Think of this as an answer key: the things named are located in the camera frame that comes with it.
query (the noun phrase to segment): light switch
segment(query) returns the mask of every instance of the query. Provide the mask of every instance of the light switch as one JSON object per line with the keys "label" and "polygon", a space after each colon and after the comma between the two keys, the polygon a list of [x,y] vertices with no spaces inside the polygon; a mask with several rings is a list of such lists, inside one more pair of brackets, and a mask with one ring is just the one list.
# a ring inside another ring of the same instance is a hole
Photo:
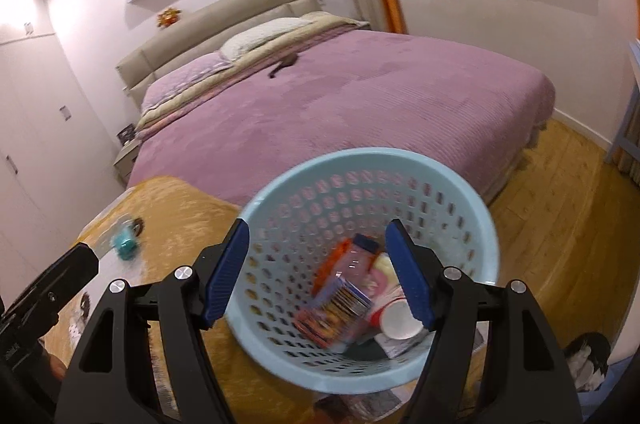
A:
{"label": "light switch", "polygon": [[65,118],[65,120],[69,120],[71,118],[71,112],[66,106],[60,108],[60,113],[62,114],[62,117]]}

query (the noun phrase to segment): blue gripper pad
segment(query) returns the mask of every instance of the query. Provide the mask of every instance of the blue gripper pad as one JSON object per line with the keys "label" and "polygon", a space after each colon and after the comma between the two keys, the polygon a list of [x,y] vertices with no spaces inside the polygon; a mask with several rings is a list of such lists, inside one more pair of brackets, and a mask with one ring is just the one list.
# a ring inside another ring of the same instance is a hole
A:
{"label": "blue gripper pad", "polygon": [[240,220],[207,284],[207,299],[202,317],[209,327],[225,314],[248,251],[249,226],[244,220]]}
{"label": "blue gripper pad", "polygon": [[420,252],[422,249],[414,245],[399,220],[393,220],[386,226],[385,244],[411,314],[421,321],[425,328],[432,328],[435,314],[431,309],[431,290],[414,258],[414,252]]}

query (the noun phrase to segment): purple bedspread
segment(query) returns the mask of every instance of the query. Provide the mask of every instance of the purple bedspread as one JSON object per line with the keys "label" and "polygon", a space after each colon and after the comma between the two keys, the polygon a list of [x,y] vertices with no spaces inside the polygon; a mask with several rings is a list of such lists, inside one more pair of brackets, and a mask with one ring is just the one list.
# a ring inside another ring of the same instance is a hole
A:
{"label": "purple bedspread", "polygon": [[389,146],[442,162],[482,194],[555,100],[539,70],[434,38],[354,31],[269,79],[272,68],[147,140],[130,185],[171,175],[242,206],[308,159]]}

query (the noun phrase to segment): upholstered headboard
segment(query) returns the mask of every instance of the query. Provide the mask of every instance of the upholstered headboard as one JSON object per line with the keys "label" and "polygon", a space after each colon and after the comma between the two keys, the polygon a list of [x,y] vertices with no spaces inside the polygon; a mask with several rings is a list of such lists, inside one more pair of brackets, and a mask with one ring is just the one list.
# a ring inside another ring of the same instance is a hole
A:
{"label": "upholstered headboard", "polygon": [[318,0],[220,0],[158,33],[116,69],[137,105],[156,79],[209,52],[236,34],[275,18],[321,10]]}

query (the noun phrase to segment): light blue basket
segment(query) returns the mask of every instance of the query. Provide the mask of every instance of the light blue basket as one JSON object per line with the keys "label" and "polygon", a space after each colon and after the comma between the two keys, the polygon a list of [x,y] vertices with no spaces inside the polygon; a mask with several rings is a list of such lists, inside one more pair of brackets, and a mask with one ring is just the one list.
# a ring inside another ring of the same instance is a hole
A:
{"label": "light blue basket", "polygon": [[417,245],[475,281],[495,283],[498,241],[489,211],[454,171],[404,150],[363,148],[319,157],[275,179],[241,213],[250,249],[226,310],[242,347],[271,373],[323,393],[388,390],[420,376],[428,336],[391,360],[355,361],[318,348],[292,325],[314,273],[343,238],[383,243],[399,218]]}

